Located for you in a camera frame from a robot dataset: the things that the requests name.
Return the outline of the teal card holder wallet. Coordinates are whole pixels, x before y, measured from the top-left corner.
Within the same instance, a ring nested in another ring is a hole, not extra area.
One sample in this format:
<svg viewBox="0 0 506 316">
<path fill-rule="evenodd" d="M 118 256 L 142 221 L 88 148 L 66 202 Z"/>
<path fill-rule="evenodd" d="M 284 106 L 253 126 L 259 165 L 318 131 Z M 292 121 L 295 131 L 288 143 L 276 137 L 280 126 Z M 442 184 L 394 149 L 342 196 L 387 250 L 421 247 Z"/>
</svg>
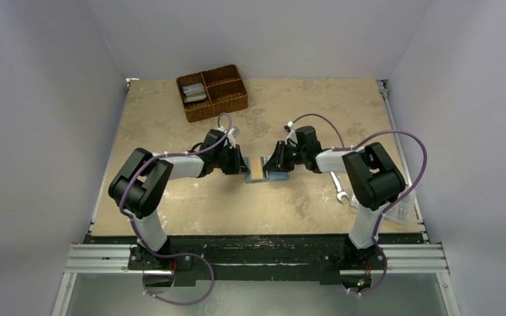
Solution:
<svg viewBox="0 0 506 316">
<path fill-rule="evenodd" d="M 245 158 L 248 161 L 249 168 L 250 168 L 250 159 L 251 158 L 253 158 L 253 157 Z M 265 176 L 266 177 L 263 180 L 253 181 L 251 179 L 250 174 L 246 174 L 245 182 L 247 184 L 264 183 L 264 182 L 278 182 L 278 181 L 288 181 L 288 179 L 290 178 L 289 174 L 286 172 L 265 172 Z"/>
</svg>

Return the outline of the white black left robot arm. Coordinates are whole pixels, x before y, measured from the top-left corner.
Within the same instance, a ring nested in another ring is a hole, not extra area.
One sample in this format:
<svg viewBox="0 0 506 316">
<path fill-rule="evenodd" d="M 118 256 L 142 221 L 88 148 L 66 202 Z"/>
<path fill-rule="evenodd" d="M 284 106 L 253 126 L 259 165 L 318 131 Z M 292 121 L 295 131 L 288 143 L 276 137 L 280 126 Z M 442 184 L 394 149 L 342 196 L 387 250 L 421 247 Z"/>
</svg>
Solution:
<svg viewBox="0 0 506 316">
<path fill-rule="evenodd" d="M 128 218 L 138 243 L 144 249 L 144 260 L 153 269 L 169 263 L 169 239 L 163 230 L 157 208 L 168 181 L 180 178 L 202 178 L 215 169 L 223 174 L 248 173 L 235 138 L 237 127 L 211 129 L 199 150 L 184 153 L 154 154 L 136 148 L 108 187 L 108 196 Z"/>
</svg>

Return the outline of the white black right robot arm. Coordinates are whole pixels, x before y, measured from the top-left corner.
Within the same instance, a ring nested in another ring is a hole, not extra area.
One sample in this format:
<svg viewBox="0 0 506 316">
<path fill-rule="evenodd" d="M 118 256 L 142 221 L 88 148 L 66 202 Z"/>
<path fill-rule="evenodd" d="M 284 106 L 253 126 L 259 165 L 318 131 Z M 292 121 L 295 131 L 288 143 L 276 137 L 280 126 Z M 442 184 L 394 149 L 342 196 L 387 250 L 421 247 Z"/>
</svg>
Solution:
<svg viewBox="0 0 506 316">
<path fill-rule="evenodd" d="M 407 183 L 388 152 L 372 134 L 355 146 L 323 149 L 313 126 L 287 127 L 263 166 L 266 172 L 291 172 L 304 165 L 316 174 L 347 174 L 358 211 L 345 240 L 341 262 L 359 268 L 377 248 L 383 214 L 406 194 Z"/>
</svg>

